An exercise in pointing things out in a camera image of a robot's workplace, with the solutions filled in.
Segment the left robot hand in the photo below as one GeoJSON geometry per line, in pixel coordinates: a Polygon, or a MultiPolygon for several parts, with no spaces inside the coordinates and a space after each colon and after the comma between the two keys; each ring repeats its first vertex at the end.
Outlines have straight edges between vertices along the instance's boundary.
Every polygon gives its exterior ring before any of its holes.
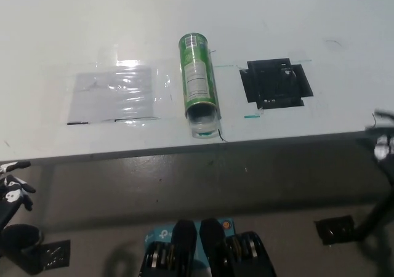
{"type": "Polygon", "coordinates": [[[22,204],[28,211],[32,211],[33,209],[33,202],[29,194],[36,193],[36,189],[24,180],[9,173],[30,166],[30,161],[15,161],[1,164],[1,200],[5,200],[8,203],[14,203],[21,199],[22,204]]]}

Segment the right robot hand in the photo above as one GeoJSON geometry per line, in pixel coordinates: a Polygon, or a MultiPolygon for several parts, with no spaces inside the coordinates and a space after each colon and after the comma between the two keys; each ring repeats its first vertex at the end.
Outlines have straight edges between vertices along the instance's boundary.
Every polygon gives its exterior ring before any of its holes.
{"type": "Polygon", "coordinates": [[[356,142],[372,155],[377,164],[393,160],[393,112],[376,109],[372,117],[374,124],[366,126],[364,135],[356,142]]]}

